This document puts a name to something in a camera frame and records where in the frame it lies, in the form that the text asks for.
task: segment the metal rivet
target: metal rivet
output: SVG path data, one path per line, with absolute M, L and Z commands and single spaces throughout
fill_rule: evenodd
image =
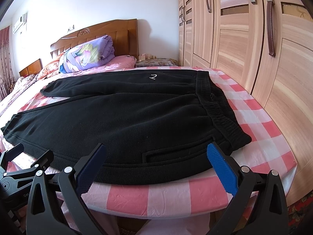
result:
M 274 176 L 278 176 L 278 171 L 272 170 L 272 174 L 273 174 Z
M 8 189 L 9 189 L 9 187 L 10 187 L 10 183 L 9 182 L 4 182 L 3 184 L 2 184 L 2 187 L 1 187 L 1 189 L 2 189 L 2 191 L 7 191 Z
M 242 170 L 242 172 L 244 172 L 244 173 L 248 173 L 248 172 L 250 171 L 249 167 L 247 167 L 247 166 L 243 166 L 243 167 L 241 168 L 241 170 Z
M 39 171 L 36 172 L 36 176 L 37 176 L 37 177 L 40 177 L 42 174 L 43 174 L 43 171 L 42 171 L 42 170 L 39 170 Z
M 65 172 L 65 173 L 70 173 L 72 170 L 73 170 L 73 168 L 69 166 L 69 167 L 66 167 L 66 168 L 64 169 L 64 172 Z

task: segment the pink curtain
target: pink curtain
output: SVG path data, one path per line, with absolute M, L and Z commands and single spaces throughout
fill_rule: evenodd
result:
M 10 93 L 9 88 L 14 82 L 10 59 L 9 33 L 9 26 L 0 30 L 0 101 Z

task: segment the pink checkered tablecloth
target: pink checkered tablecloth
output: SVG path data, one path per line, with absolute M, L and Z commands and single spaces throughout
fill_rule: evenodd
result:
M 147 67 L 131 70 L 151 69 L 203 70 L 186 67 Z M 205 70 L 209 71 L 212 81 L 224 91 L 242 129 L 252 137 L 252 142 L 233 152 L 232 157 L 240 166 L 249 166 L 254 172 L 268 173 L 271 169 L 277 170 L 287 193 L 297 163 L 284 136 L 260 104 L 243 87 L 220 70 Z M 64 98 L 44 97 L 37 93 L 20 111 L 62 99 Z M 3 150 L 4 147 L 9 149 L 12 146 L 3 139 L 0 147 Z M 29 168 L 33 161 L 32 157 L 22 154 L 14 160 L 14 165 L 10 168 Z M 49 168 L 47 172 L 54 173 L 55 170 Z M 210 169 L 193 177 L 164 184 L 125 186 L 93 183 L 89 192 L 83 194 L 82 198 L 90 209 L 103 213 L 142 219 L 165 219 L 223 209 L 232 196 L 225 192 L 215 171 Z M 246 216 L 251 212 L 254 200 L 255 197 L 252 197 Z

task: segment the wooden wardrobe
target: wooden wardrobe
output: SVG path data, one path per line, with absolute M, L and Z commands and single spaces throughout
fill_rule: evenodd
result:
M 272 117 L 313 190 L 313 19 L 301 0 L 179 0 L 181 66 L 220 69 Z

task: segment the white wall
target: white wall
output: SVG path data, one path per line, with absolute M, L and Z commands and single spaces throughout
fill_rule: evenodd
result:
M 10 26 L 12 24 L 12 19 L 1 20 L 0 22 L 0 30 Z
M 114 19 L 138 19 L 139 52 L 178 58 L 178 0 L 25 0 L 13 24 L 28 13 L 27 24 L 13 35 L 16 71 L 41 58 L 50 59 L 50 45 L 75 25 L 79 30 Z

